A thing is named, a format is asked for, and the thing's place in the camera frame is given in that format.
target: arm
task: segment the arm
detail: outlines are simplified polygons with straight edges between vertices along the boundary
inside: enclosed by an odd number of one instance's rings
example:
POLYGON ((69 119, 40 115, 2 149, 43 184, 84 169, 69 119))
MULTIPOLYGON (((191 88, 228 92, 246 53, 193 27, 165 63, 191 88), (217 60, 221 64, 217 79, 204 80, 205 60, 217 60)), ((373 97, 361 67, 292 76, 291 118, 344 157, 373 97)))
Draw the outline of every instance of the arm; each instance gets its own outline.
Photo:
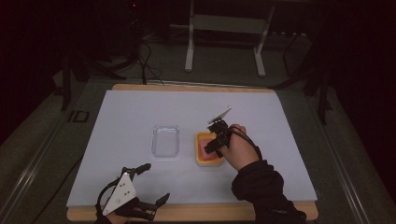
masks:
MULTIPOLYGON (((243 126, 235 131, 246 133, 243 126)), ((297 211, 283 194, 283 178, 267 161, 260 161, 253 146, 232 134, 229 148, 220 152, 238 175, 233 181, 233 194, 238 200, 253 203, 257 223, 305 223, 306 215, 297 211)))

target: floor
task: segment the floor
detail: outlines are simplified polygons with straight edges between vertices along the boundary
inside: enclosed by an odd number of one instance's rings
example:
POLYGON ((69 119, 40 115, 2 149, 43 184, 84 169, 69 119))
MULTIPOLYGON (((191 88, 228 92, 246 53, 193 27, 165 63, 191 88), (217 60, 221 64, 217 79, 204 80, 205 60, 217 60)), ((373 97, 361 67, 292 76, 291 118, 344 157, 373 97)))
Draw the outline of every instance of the floor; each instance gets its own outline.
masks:
MULTIPOLYGON (((208 38, 211 35, 216 34, 197 35, 190 73, 184 71, 186 30, 175 31, 169 40, 145 36, 147 45, 141 47, 141 56, 148 62, 148 83, 266 88, 286 80, 287 69, 295 69, 309 46, 301 36, 288 51, 286 68, 282 54, 290 37, 270 35, 262 53, 267 76, 258 77, 251 48, 253 37, 248 36, 246 41, 213 41, 208 38)), ((117 73, 126 77, 124 83, 142 82, 139 63, 117 73)), ((78 162, 106 90, 116 83, 120 81, 94 71, 87 83, 74 80, 72 101, 65 111, 60 110, 62 97, 50 95, 1 146, 1 223, 53 223, 54 219, 56 223, 71 223, 65 204, 78 162), (69 119, 72 111, 90 112, 90 118, 87 122, 73 122, 69 119)), ((326 112, 328 123, 323 125, 316 113, 318 97, 305 96, 304 83, 297 82, 277 94, 317 191, 319 217, 315 222, 396 223, 394 203, 337 101, 336 92, 329 90, 332 110, 326 112)))

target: red object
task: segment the red object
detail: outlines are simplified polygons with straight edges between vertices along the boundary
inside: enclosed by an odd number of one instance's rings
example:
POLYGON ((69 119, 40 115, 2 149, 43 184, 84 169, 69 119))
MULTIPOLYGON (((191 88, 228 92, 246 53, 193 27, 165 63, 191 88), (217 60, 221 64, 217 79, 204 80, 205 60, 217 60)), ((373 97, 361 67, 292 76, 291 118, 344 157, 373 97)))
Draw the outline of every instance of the red object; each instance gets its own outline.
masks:
POLYGON ((213 139, 202 139, 202 140, 199 140, 199 146, 200 146, 199 152, 201 153, 201 158, 202 158, 203 161, 212 161, 212 160, 215 160, 215 159, 218 158, 218 154, 216 154, 216 152, 212 152, 212 153, 209 153, 209 154, 207 154, 205 152, 206 145, 212 140, 213 139))

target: white paper sheet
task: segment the white paper sheet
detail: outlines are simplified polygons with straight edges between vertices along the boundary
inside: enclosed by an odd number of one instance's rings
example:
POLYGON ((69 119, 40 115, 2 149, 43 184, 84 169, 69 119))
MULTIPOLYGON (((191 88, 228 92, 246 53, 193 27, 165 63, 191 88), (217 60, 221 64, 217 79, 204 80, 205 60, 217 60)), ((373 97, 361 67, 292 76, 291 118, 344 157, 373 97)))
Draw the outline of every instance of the white paper sheet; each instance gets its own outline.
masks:
POLYGON ((247 127, 263 157, 284 177, 288 199, 315 201, 316 193, 274 92, 108 91, 67 206, 95 204, 99 192, 120 176, 122 167, 144 163, 151 163, 151 169, 134 178, 136 193, 144 202, 154 203, 167 192, 171 193, 168 203, 238 202, 231 192, 236 171, 227 161, 219 167, 195 162, 195 135, 207 132, 206 122, 227 106, 232 110, 224 120, 247 127), (178 126, 175 158, 155 158, 151 153, 156 125, 178 126))

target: black cable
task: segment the black cable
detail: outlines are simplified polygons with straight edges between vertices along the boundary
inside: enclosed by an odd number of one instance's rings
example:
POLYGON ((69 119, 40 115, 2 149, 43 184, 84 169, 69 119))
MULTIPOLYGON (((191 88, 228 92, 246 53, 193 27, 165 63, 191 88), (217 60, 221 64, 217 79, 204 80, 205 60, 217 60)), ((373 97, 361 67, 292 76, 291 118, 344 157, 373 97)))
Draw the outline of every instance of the black cable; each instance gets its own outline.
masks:
POLYGON ((145 43, 143 40, 141 41, 141 43, 148 48, 148 56, 147 56, 146 60, 144 60, 144 62, 142 62, 143 57, 141 55, 139 55, 139 57, 137 57, 139 62, 140 62, 140 65, 142 67, 142 82, 143 82, 143 85, 147 85, 148 83, 147 83, 147 79, 146 79, 146 67, 148 65, 149 57, 151 56, 151 47, 147 43, 145 43))
POLYGON ((151 74, 154 75, 154 77, 156 77, 158 80, 160 80, 160 82, 163 84, 163 81, 160 79, 160 76, 163 74, 163 72, 162 72, 160 69, 158 69, 158 68, 151 68, 151 67, 149 66, 149 57, 151 56, 151 47, 150 47, 149 44, 147 44, 145 41, 142 41, 142 44, 145 45, 145 46, 148 48, 148 57, 147 57, 147 59, 145 60, 145 65, 144 65, 144 67, 145 67, 145 68, 147 67, 148 70, 151 72, 151 74), (152 69, 157 69, 158 71, 160 71, 160 74, 157 76, 157 75, 152 71, 152 69))
MULTIPOLYGON (((147 18, 146 18, 146 20, 143 21, 142 23, 139 22, 138 25, 136 25, 136 26, 134 27, 134 28, 136 28, 136 29, 145 27, 145 26, 149 23, 149 18, 150 18, 150 16, 151 16, 151 9, 150 9, 150 3, 149 3, 149 1, 147 1, 147 4, 148 4, 148 5, 147 5, 147 10, 148 10, 148 11, 147 11, 147 18)), ((120 41, 120 48, 122 47, 123 38, 122 38, 121 41, 120 41)), ((133 64, 133 63, 135 62, 135 58, 134 58, 133 56, 131 56, 131 55, 134 55, 134 53, 133 53, 133 52, 130 52, 130 55, 127 56, 127 58, 126 58, 126 60, 125 60, 124 62, 121 62, 121 63, 118 63, 118 64, 112 64, 112 65, 106 66, 106 68, 109 69, 109 70, 114 71, 114 70, 118 70, 118 69, 121 69, 121 68, 124 68, 124 67, 126 67, 126 66, 129 66, 129 65, 133 64)))
POLYGON ((113 182, 111 182, 111 183, 109 183, 107 186, 105 186, 105 188, 104 189, 102 189, 102 191, 99 193, 99 196, 98 196, 98 200, 97 200, 97 202, 96 202, 96 208, 100 208, 100 202, 102 201, 102 197, 103 197, 103 195, 105 194, 105 192, 108 190, 108 189, 110 189, 110 188, 112 188, 112 187, 115 187, 118 183, 120 182, 120 178, 117 178, 116 180, 114 180, 113 182))
POLYGON ((241 129, 239 129, 239 128, 237 128, 237 127, 224 128, 224 127, 222 127, 222 126, 220 126, 220 125, 218 125, 218 124, 216 124, 216 125, 217 125, 219 128, 221 128, 222 130, 224 130, 224 131, 228 131, 228 132, 234 133, 234 134, 240 136, 241 138, 245 139, 251 146, 253 146, 254 150, 255 150, 256 153, 257 153, 257 156, 259 156, 259 159, 262 161, 262 152, 260 151, 260 148, 259 148, 258 146, 256 146, 256 145, 254 144, 253 140, 251 140, 251 139, 248 137, 247 134, 245 134, 244 132, 242 132, 241 129))
POLYGON ((158 68, 153 68, 153 67, 149 66, 149 64, 147 64, 147 67, 148 67, 148 70, 150 71, 150 73, 151 73, 152 75, 154 75, 154 77, 155 77, 155 78, 149 78, 149 79, 157 79, 157 80, 159 80, 159 81, 161 82, 161 84, 163 84, 163 86, 164 86, 165 84, 164 84, 163 81, 160 79, 160 76, 163 75, 163 71, 161 71, 161 69, 158 69, 158 68), (160 74, 159 74, 159 75, 156 75, 156 74, 152 71, 152 69, 155 69, 155 70, 159 71, 160 74))
POLYGON ((77 167, 77 165, 81 162, 82 157, 79 158, 76 163, 72 166, 72 168, 69 170, 67 175, 64 177, 64 180, 62 180, 60 186, 55 190, 55 192, 52 194, 50 199, 47 201, 47 203, 44 205, 44 207, 41 209, 41 211, 35 216, 35 218, 32 220, 31 224, 34 224, 38 221, 38 219, 41 217, 41 215, 44 213, 44 211, 47 209, 47 207, 50 205, 52 200, 55 198, 55 196, 58 194, 59 190, 61 190, 62 186, 64 185, 64 182, 67 180, 67 178, 70 176, 70 174, 73 172, 73 170, 77 167))

